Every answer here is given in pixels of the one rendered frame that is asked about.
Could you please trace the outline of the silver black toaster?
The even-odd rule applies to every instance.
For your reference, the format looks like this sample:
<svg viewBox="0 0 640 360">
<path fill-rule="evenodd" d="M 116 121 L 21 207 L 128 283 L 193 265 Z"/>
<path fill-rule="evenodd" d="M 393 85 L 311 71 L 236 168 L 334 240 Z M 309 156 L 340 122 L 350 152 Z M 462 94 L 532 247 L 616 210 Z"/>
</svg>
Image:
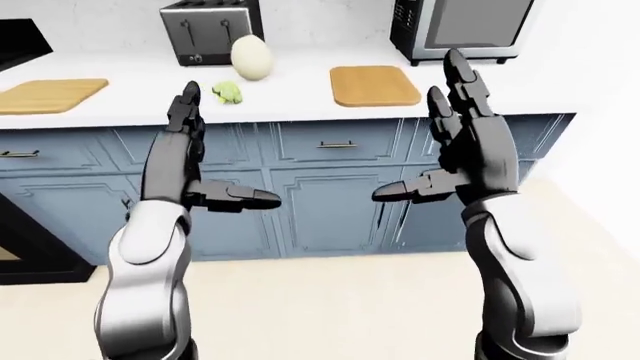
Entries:
<svg viewBox="0 0 640 360">
<path fill-rule="evenodd" d="M 264 38 L 259 0 L 180 0 L 159 10 L 179 65 L 230 65 L 238 38 Z"/>
</svg>

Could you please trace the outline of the pale cantaloupe melon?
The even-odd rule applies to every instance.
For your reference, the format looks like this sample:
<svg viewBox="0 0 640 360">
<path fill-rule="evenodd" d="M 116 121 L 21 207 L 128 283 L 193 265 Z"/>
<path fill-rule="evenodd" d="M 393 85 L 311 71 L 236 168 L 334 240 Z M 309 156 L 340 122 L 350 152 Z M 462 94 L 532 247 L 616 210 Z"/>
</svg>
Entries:
<svg viewBox="0 0 640 360">
<path fill-rule="evenodd" d="M 255 35 L 238 38 L 232 45 L 230 56 L 234 70 L 245 80 L 263 80 L 273 69 L 271 50 Z"/>
</svg>

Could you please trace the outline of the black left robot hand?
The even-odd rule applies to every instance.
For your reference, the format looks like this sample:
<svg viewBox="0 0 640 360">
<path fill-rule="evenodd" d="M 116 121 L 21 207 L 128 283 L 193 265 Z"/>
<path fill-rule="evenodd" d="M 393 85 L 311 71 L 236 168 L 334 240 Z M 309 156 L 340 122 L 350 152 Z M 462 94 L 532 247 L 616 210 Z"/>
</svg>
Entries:
<svg viewBox="0 0 640 360">
<path fill-rule="evenodd" d="M 201 179 L 206 126 L 200 115 L 199 84 L 190 81 L 167 111 L 168 125 L 156 135 L 144 165 L 142 200 L 164 200 L 185 209 L 239 213 L 276 209 L 277 194 L 222 180 Z"/>
</svg>

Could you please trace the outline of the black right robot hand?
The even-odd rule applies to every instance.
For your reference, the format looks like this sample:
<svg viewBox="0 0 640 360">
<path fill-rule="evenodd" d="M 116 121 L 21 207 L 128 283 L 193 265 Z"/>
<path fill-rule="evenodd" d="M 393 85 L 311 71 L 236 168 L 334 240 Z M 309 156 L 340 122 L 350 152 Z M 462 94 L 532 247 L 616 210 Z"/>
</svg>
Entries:
<svg viewBox="0 0 640 360">
<path fill-rule="evenodd" d="M 503 116 L 488 104 L 489 91 L 459 50 L 445 55 L 449 94 L 437 86 L 427 93 L 433 139 L 440 143 L 440 168 L 419 177 L 383 185 L 371 199 L 379 203 L 431 203 L 456 194 L 464 205 L 518 191 L 518 156 Z"/>
</svg>

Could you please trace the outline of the silver black toaster oven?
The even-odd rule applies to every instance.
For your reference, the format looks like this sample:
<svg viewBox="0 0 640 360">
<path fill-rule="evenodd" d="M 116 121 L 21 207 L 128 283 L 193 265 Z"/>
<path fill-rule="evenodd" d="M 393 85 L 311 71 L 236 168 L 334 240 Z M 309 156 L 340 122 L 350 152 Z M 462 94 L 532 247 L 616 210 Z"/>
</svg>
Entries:
<svg viewBox="0 0 640 360">
<path fill-rule="evenodd" d="M 503 64 L 520 54 L 545 0 L 395 0 L 389 39 L 416 67 L 450 49 Z"/>
</svg>

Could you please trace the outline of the green broccoli floret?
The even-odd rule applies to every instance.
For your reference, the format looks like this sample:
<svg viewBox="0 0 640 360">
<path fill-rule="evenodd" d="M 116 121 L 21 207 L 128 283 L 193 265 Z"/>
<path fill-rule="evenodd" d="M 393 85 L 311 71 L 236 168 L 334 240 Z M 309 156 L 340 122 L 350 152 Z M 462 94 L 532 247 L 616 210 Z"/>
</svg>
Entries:
<svg viewBox="0 0 640 360">
<path fill-rule="evenodd" d="M 212 87 L 212 93 L 221 104 L 241 104 L 243 101 L 241 90 L 233 81 L 217 83 Z"/>
</svg>

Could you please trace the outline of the rectangular wooden cutting board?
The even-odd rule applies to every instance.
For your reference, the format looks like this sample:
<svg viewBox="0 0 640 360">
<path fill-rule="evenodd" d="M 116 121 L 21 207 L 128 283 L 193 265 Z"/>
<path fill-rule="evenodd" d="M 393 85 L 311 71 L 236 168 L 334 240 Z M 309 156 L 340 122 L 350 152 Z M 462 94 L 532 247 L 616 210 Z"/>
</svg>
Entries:
<svg viewBox="0 0 640 360">
<path fill-rule="evenodd" d="M 408 107 L 421 93 L 395 66 L 339 66 L 329 71 L 333 98 L 342 107 Z"/>
<path fill-rule="evenodd" d="M 0 92 L 0 116 L 64 113 L 109 85 L 107 79 L 32 80 Z"/>
</svg>

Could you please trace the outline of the blue kitchen cabinet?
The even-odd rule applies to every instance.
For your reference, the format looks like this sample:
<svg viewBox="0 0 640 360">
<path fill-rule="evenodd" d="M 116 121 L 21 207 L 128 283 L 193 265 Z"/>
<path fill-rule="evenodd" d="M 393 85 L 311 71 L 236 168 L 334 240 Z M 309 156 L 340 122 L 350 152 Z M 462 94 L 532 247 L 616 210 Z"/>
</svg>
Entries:
<svg viewBox="0 0 640 360">
<path fill-rule="evenodd" d="M 0 131 L 0 193 L 89 263 L 138 199 L 155 126 Z M 321 142 L 357 144 L 318 149 Z M 266 212 L 192 212 L 195 260 L 246 260 L 462 251 L 456 197 L 412 205 L 375 203 L 381 185 L 438 166 L 439 146 L 423 118 L 209 125 L 206 179 L 278 194 Z"/>
</svg>

